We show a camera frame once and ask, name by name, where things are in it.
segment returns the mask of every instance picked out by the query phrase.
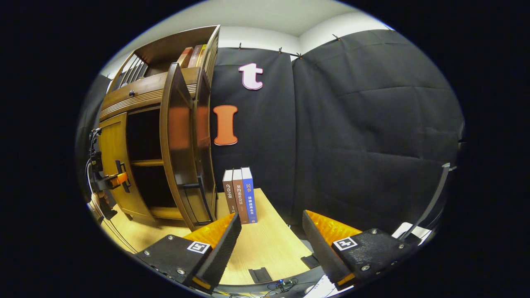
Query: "wooden table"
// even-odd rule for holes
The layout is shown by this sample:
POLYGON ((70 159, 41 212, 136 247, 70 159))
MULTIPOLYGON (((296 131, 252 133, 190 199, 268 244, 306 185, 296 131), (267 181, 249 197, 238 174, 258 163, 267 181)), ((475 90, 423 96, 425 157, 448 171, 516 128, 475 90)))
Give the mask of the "wooden table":
MULTIPOLYGON (((224 193, 218 194, 217 218, 229 214, 224 193)), ((220 285, 254 284, 249 269, 265 267, 273 281, 309 270, 300 260, 309 249, 290 230, 260 188, 254 189, 258 222, 244 224, 220 285)))

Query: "black curtain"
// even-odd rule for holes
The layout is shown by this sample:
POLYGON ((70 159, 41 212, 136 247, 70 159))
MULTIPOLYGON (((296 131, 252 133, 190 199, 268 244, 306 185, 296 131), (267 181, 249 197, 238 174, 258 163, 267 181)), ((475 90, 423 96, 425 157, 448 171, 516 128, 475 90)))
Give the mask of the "black curtain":
POLYGON ((99 125, 99 112, 103 98, 107 92, 110 79, 103 75, 98 75, 84 98, 75 137, 75 167, 77 181, 83 193, 83 199, 90 202, 90 189, 86 177, 86 161, 90 157, 89 133, 99 125))
POLYGON ((388 233, 418 220, 441 166, 456 162, 464 126, 432 61, 395 31, 369 30, 307 52, 293 75, 293 215, 309 209, 388 233))
POLYGON ((291 223, 295 174, 295 99, 289 54, 263 49, 219 48, 210 97, 212 160, 217 190, 223 192, 226 169, 249 166, 254 187, 261 188, 280 216, 291 223), (243 86, 239 67, 256 63, 263 74, 259 90, 243 86), (217 146, 220 105, 238 108, 234 115, 234 145, 217 146))

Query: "wooden cabinet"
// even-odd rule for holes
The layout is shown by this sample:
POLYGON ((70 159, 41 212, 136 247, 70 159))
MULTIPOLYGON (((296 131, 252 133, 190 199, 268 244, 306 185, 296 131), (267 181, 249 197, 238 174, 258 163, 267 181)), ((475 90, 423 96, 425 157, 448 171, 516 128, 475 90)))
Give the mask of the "wooden cabinet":
POLYGON ((218 39, 219 26, 212 26, 149 43, 129 56, 142 61, 129 63, 133 79, 125 61, 111 82, 100 111, 100 150, 105 174, 117 172, 116 160, 126 168, 129 192, 111 193, 132 220, 184 220, 192 231, 215 220, 209 101, 218 39), (181 69, 181 52, 199 44, 207 44, 201 65, 181 69), (139 69, 145 78, 135 80, 139 69))

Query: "book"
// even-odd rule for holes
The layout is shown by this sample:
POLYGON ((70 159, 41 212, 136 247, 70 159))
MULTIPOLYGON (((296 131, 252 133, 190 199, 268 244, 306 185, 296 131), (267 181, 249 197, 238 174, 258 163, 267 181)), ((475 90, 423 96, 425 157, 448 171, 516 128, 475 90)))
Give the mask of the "book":
POLYGON ((246 211, 249 216, 249 223, 257 223, 258 216, 256 215, 256 200, 254 197, 254 181, 252 180, 252 173, 250 168, 241 168, 243 176, 243 189, 245 193, 246 211))
POLYGON ((234 170, 226 170, 223 176, 223 187, 225 188, 226 203, 230 214, 237 211, 234 198, 234 187, 232 186, 232 174, 234 170))
POLYGON ((241 219, 241 224, 248 224, 249 216, 246 212, 245 193, 243 189, 243 175, 241 174, 241 169, 234 170, 232 176, 232 185, 234 188, 234 197, 237 206, 237 212, 239 213, 239 218, 241 219))
POLYGON ((195 48, 193 49, 193 54, 191 54, 190 63, 188 64, 188 67, 195 67, 197 65, 197 60, 199 59, 201 49, 202 45, 195 46, 195 48))
POLYGON ((195 66, 199 67, 202 65, 202 61, 206 56, 206 45, 202 45, 199 53, 199 58, 197 59, 197 64, 195 66))
POLYGON ((193 47, 186 48, 184 51, 182 51, 182 54, 180 54, 179 59, 176 61, 180 65, 180 68, 188 67, 192 54, 193 47))

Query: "blue book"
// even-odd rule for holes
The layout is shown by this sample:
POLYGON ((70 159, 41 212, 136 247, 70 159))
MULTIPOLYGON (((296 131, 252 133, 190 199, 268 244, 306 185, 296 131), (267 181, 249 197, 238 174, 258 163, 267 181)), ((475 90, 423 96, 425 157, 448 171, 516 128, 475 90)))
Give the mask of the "blue book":
POLYGON ((249 223, 257 223, 256 203, 254 198, 254 182, 250 168, 241 168, 243 174, 243 189, 245 192, 246 211, 249 215, 249 223))

